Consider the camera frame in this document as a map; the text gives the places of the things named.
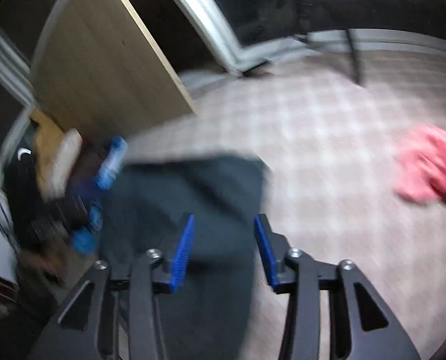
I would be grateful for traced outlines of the dark green jacket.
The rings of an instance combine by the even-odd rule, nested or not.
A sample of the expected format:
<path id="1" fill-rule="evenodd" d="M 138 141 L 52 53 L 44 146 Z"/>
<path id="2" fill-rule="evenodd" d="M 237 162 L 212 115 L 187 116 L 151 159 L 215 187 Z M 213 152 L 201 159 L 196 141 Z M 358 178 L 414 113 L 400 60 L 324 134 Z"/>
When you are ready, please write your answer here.
<path id="1" fill-rule="evenodd" d="M 98 256 L 115 281 L 148 250 L 167 252 L 187 221 L 194 235 L 182 286 L 157 298 L 166 359 L 236 359 L 251 313 L 253 220 L 266 167 L 236 155 L 125 166 L 109 187 L 74 189 L 100 209 Z"/>

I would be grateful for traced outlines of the blue folded cloth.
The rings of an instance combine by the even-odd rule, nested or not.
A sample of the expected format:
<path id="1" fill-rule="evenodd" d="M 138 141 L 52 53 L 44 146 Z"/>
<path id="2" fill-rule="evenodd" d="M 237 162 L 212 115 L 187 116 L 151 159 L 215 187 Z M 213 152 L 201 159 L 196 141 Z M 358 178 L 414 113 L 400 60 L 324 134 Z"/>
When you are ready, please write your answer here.
<path id="1" fill-rule="evenodd" d="M 90 255 L 97 249 L 97 236 L 103 228 L 103 207 L 101 200 L 110 191 L 123 164 L 128 144 L 121 136 L 115 136 L 103 145 L 108 151 L 95 179 L 101 194 L 91 202 L 88 223 L 80 226 L 71 236 L 72 247 L 83 255 Z"/>

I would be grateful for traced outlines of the cream folded cloth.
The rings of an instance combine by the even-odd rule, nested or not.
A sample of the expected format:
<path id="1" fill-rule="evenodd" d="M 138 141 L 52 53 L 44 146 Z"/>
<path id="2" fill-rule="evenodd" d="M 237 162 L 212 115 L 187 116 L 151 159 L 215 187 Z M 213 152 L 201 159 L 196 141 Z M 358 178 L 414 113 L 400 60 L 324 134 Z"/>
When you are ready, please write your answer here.
<path id="1" fill-rule="evenodd" d="M 82 136 L 74 128 L 64 134 L 43 172 L 40 190 L 44 201 L 64 197 L 69 176 L 80 156 L 82 142 Z"/>

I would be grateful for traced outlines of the dark brown folded cloth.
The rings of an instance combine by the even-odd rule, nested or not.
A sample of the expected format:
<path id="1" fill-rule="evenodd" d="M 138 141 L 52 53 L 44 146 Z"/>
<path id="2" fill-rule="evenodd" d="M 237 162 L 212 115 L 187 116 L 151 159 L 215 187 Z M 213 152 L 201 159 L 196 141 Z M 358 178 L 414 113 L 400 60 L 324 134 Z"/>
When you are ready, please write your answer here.
<path id="1" fill-rule="evenodd" d="M 104 146 L 85 145 L 73 166 L 65 196 L 65 215 L 72 226 L 88 223 L 91 202 L 101 194 L 95 179 L 107 154 Z"/>

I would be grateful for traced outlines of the pink garment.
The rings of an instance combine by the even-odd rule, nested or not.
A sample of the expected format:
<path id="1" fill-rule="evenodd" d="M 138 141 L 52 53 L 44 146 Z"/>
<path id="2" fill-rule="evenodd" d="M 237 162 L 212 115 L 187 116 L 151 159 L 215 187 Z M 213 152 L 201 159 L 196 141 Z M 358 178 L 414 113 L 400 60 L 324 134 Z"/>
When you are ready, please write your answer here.
<path id="1" fill-rule="evenodd" d="M 394 192 L 420 205 L 446 200 L 446 130 L 421 125 L 405 134 L 396 156 Z"/>

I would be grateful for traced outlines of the plaid beige tablecloth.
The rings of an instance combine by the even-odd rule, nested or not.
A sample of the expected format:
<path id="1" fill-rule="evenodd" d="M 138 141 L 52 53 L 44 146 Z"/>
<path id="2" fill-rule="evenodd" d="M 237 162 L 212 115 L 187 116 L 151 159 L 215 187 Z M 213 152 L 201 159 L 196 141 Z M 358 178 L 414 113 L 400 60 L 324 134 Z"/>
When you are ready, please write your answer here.
<path id="1" fill-rule="evenodd" d="M 259 212 L 273 229 L 317 260 L 353 260 L 420 356 L 435 359 L 446 340 L 446 202 L 406 202 L 393 185 L 405 134 L 446 129 L 446 57 L 375 51 L 363 65 L 363 86 L 349 80 L 341 55 L 231 80 L 202 96 L 196 115 L 132 137 L 123 168 L 222 155 L 261 160 Z M 254 263 L 236 359 L 275 359 L 287 297 L 265 283 L 256 249 Z"/>

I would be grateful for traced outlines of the light wooden board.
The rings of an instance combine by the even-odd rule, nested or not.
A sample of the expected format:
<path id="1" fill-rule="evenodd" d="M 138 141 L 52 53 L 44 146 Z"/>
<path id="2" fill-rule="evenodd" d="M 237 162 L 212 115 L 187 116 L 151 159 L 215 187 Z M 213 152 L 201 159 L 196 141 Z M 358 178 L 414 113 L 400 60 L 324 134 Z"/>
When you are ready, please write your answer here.
<path id="1" fill-rule="evenodd" d="M 129 0 L 56 0 L 30 68 L 39 104 L 93 141 L 195 113 Z"/>

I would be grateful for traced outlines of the black tripod stand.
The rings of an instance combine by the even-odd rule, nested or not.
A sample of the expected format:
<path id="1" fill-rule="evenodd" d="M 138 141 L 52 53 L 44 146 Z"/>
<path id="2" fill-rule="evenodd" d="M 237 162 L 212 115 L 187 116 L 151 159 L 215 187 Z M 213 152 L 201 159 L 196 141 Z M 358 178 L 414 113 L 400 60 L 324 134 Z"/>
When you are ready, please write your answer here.
<path id="1" fill-rule="evenodd" d="M 361 67 L 360 67 L 360 59 L 358 55 L 358 50 L 355 45 L 354 37 L 351 33 L 351 29 L 345 28 L 344 30 L 348 47 L 349 47 L 349 55 L 351 59 L 351 66 L 353 68 L 353 80 L 358 86 L 362 86 L 363 80 L 362 80 L 362 73 L 361 73 Z"/>

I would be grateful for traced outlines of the white window frame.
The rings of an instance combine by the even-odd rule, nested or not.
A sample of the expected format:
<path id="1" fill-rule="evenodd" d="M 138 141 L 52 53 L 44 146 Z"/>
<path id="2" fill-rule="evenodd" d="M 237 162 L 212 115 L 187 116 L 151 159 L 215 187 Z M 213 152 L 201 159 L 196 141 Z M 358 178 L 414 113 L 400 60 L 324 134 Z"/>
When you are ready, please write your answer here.
<path id="1" fill-rule="evenodd" d="M 303 47 L 303 43 L 294 37 L 244 47 L 214 0 L 173 1 L 199 34 L 216 62 L 233 76 L 241 76 L 262 63 L 275 60 L 281 53 Z"/>

